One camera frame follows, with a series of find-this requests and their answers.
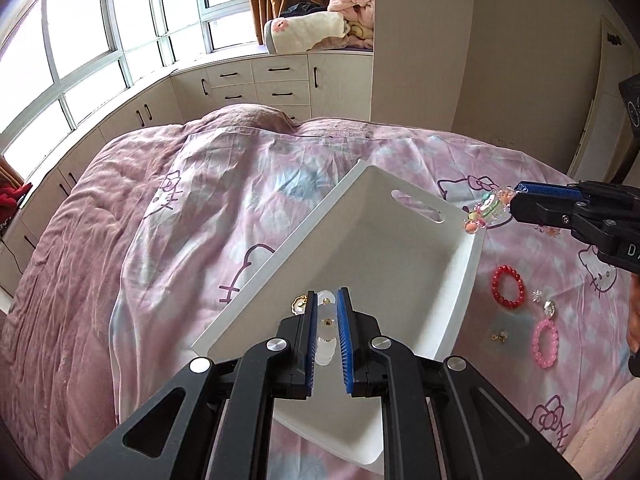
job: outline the colorful bead charm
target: colorful bead charm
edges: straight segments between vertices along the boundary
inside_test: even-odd
[[[551,355],[549,357],[544,357],[540,351],[540,334],[545,328],[551,330]],[[531,341],[531,352],[533,359],[542,368],[549,368],[556,362],[556,358],[558,357],[558,329],[550,319],[543,319],[536,326]]]
[[[511,187],[494,189],[482,196],[465,221],[465,231],[470,235],[484,227],[505,222],[509,218],[509,204],[517,191]]]
[[[498,286],[500,285],[500,277],[505,272],[513,276],[518,283],[518,299],[516,301],[507,300],[506,298],[502,297],[500,292],[498,291]],[[494,295],[495,301],[507,308],[518,308],[521,304],[524,303],[524,283],[522,282],[522,278],[516,272],[516,270],[510,266],[503,265],[495,269],[494,277],[491,282],[491,292]]]

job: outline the bed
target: bed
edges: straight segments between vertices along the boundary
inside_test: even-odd
[[[460,207],[519,180],[569,182],[522,153],[455,134],[339,119],[298,124],[258,105],[125,134],[52,218],[16,292],[0,340],[8,442],[0,447],[15,444],[24,467],[62,478],[188,362],[194,339],[359,158]],[[501,264],[558,304],[551,368],[530,357],[542,309],[528,301],[510,312],[492,297]],[[601,264],[569,233],[508,219],[487,233],[456,343],[593,480],[639,471],[628,285],[626,272]],[[492,340],[503,330],[507,341]],[[278,424],[270,474],[379,478]]]

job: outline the gold earring stud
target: gold earring stud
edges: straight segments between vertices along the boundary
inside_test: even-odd
[[[499,334],[494,334],[491,336],[491,341],[498,341],[498,340],[501,343],[504,343],[505,341],[507,341],[507,333],[504,330]]]

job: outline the white wall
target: white wall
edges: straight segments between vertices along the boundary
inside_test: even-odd
[[[376,0],[371,120],[450,130],[474,0]]]
[[[601,15],[632,41],[607,0],[474,0],[452,130],[566,171],[595,94]]]

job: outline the white cabinet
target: white cabinet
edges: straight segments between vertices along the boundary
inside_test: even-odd
[[[149,126],[182,124],[174,87],[170,80],[161,81],[125,104],[100,124],[104,139],[116,137]]]
[[[165,79],[136,97],[140,113],[146,126],[182,124],[182,114],[175,98],[174,87]]]
[[[21,277],[22,273],[18,270],[11,251],[4,244],[0,244],[0,286],[7,294],[14,296]]]
[[[251,61],[247,59],[207,66],[207,79],[211,88],[253,83]]]
[[[305,54],[258,57],[252,60],[251,67],[257,83],[303,81],[309,78]]]
[[[78,179],[84,173],[94,157],[106,144],[100,129],[90,131],[80,143],[65,155],[58,169],[70,187],[78,183]]]
[[[255,96],[255,85],[253,83],[212,88],[210,94],[214,110],[227,105],[258,102]]]
[[[211,85],[204,68],[172,75],[171,83],[184,121],[201,119],[215,110]]]
[[[308,54],[311,114],[368,121],[373,56]]]
[[[49,225],[49,220],[70,193],[71,186],[62,177],[58,168],[55,168],[29,197],[20,220],[37,239],[40,239]]]
[[[311,118],[311,106],[271,105],[271,107],[286,113],[292,121],[302,122]]]
[[[19,220],[14,219],[0,244],[0,286],[11,296],[27,268],[38,241]]]
[[[255,93],[258,102],[263,105],[309,105],[308,81],[272,81],[269,83],[256,83]]]
[[[144,127],[146,127],[145,121],[138,109],[138,102],[134,99],[103,121],[100,124],[100,131],[104,140],[109,142],[116,137]]]

